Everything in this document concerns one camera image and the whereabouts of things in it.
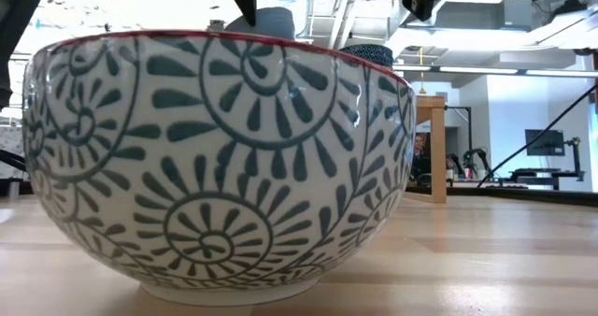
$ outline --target red bowl rim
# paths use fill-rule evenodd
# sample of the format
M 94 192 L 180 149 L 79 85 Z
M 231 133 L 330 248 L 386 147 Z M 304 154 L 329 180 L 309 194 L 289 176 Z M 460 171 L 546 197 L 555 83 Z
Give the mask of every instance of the red bowl rim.
M 68 40 L 63 40 L 59 42 L 55 42 L 48 46 L 45 46 L 38 52 L 52 50 L 57 47 L 62 46 L 73 46 L 82 44 L 88 41 L 94 41 L 97 39 L 105 39 L 105 38 L 127 38 L 127 37 L 135 37 L 135 36 L 148 36 L 148 37 L 156 37 L 156 36 L 202 36 L 202 37 L 213 37 L 213 38 L 224 38 L 224 39 L 233 39 L 233 40 L 252 40 L 256 42 L 261 42 L 264 44 L 269 45 L 278 45 L 281 47 L 289 47 L 298 50 L 305 50 L 313 53 L 323 53 L 328 54 L 334 57 L 338 57 L 341 59 L 345 59 L 351 62 L 354 62 L 359 65 L 364 65 L 366 67 L 375 69 L 376 71 L 383 73 L 397 81 L 403 83 L 405 86 L 409 87 L 409 83 L 394 74 L 386 67 L 382 67 L 381 65 L 376 65 L 371 63 L 365 59 L 360 57 L 356 57 L 351 54 L 347 54 L 345 52 L 341 52 L 339 50 L 329 50 L 325 48 L 321 48 L 318 46 L 314 46 L 311 44 L 301 43 L 298 41 L 292 41 L 282 38 L 276 38 L 271 36 L 255 36 L 255 35 L 248 35 L 248 34 L 240 34 L 240 33 L 233 33 L 233 32 L 209 32 L 209 31 L 191 31 L 191 30 L 141 30 L 141 31 L 126 31 L 126 32 L 115 32 L 115 33 L 106 33 L 100 35 L 92 35 L 92 36 L 82 36 L 76 37 Z

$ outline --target bowl base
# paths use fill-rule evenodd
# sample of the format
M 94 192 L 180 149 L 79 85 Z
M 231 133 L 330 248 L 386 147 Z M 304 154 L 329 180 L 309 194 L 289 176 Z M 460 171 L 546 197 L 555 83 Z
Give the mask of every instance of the bowl base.
M 180 304 L 200 307 L 239 307 L 274 302 L 303 293 L 318 283 L 320 278 L 278 287 L 240 292 L 197 292 L 141 284 L 150 295 Z

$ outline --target monitor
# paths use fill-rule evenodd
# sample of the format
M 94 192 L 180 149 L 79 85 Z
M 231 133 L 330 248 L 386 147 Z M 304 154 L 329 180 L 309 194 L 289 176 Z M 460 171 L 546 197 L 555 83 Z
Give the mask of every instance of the monitor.
M 525 142 L 529 143 L 542 133 L 542 130 L 525 131 Z M 528 156 L 564 156 L 564 136 L 562 130 L 548 130 L 534 144 L 527 148 Z

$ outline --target black cable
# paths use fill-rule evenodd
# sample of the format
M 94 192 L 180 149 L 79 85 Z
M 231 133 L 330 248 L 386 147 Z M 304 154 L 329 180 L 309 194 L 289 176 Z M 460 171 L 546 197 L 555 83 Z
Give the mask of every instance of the black cable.
M 561 115 L 559 115 L 553 122 L 551 122 L 548 127 L 546 127 L 546 129 L 544 129 L 540 134 L 538 134 L 536 137 L 534 137 L 534 139 L 532 139 L 529 143 L 527 143 L 526 145 L 524 145 L 523 147 L 521 147 L 521 149 L 513 152 L 512 155 L 506 157 L 506 159 L 504 159 L 503 162 L 501 162 L 499 165 L 497 165 L 491 173 L 489 173 L 488 175 L 486 175 L 486 177 L 484 177 L 478 184 L 477 187 L 481 187 L 486 180 L 488 180 L 490 178 L 490 176 L 494 173 L 496 173 L 496 171 L 498 169 L 500 169 L 501 167 L 503 167 L 503 165 L 507 164 L 508 161 L 512 160 L 513 158 L 515 158 L 515 156 L 517 156 L 518 154 L 520 154 L 522 151 L 528 149 L 532 144 L 534 144 L 538 139 L 540 139 L 540 137 L 542 135 L 544 135 L 548 130 L 550 130 L 558 121 L 560 121 L 565 115 L 567 115 L 567 113 L 569 111 L 571 111 L 571 109 L 573 109 L 575 106 L 577 106 L 577 104 L 581 101 L 583 101 L 583 99 L 585 99 L 586 97 L 588 97 L 588 95 L 590 95 L 594 90 L 596 90 L 596 87 L 598 87 L 598 84 L 594 84 L 590 89 L 588 89 L 587 92 L 585 92 L 584 94 L 582 94 L 577 100 L 576 102 L 574 102 L 573 104 L 571 104 L 571 106 L 567 107 L 567 109 L 565 109 Z

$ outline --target wooden table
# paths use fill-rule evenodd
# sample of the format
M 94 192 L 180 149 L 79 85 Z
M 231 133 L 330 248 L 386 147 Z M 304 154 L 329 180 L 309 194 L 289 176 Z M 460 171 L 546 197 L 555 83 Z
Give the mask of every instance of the wooden table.
M 432 195 L 406 193 L 406 198 L 428 203 L 447 202 L 447 153 L 445 138 L 445 98 L 418 96 L 417 124 L 431 122 L 430 147 L 432 167 Z
M 271 304 L 155 299 L 73 245 L 31 196 L 0 200 L 2 316 L 596 316 L 598 210 L 512 200 L 404 200 L 363 250 Z

